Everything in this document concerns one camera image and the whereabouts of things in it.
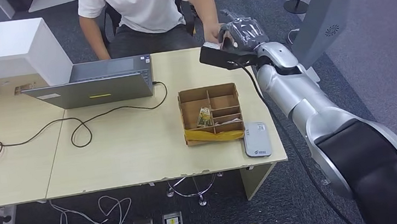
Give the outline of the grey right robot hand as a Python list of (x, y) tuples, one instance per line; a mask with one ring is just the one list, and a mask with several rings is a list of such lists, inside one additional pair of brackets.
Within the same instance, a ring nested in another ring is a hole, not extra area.
[(222, 9), (222, 16), (228, 22), (222, 24), (219, 32), (221, 49), (231, 52), (251, 52), (261, 44), (270, 41), (256, 19)]

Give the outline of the person's left hand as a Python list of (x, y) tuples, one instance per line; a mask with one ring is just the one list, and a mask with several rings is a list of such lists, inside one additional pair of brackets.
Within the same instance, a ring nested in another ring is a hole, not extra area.
[(222, 23), (209, 23), (203, 25), (203, 35), (206, 42), (211, 42), (213, 44), (221, 44), (219, 41), (219, 32)]

